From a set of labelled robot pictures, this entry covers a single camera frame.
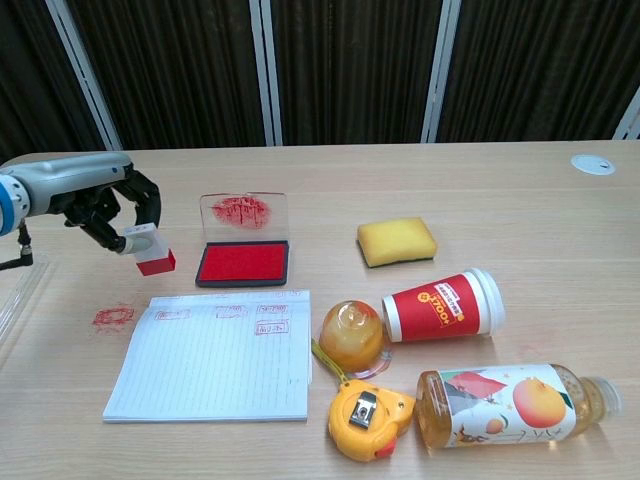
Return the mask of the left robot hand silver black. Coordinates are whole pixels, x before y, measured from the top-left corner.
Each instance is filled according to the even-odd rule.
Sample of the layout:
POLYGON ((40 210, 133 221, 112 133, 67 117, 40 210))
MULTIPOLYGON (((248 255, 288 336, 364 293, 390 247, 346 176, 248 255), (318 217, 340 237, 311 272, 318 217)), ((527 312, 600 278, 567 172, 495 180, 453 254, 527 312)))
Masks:
POLYGON ((120 212, 116 194, 134 204, 138 225, 160 223, 158 186, 137 171, 124 153, 16 164, 9 175, 28 192, 31 216, 62 214, 67 227, 81 228, 103 248, 116 253, 125 249, 125 239, 110 225, 120 212))

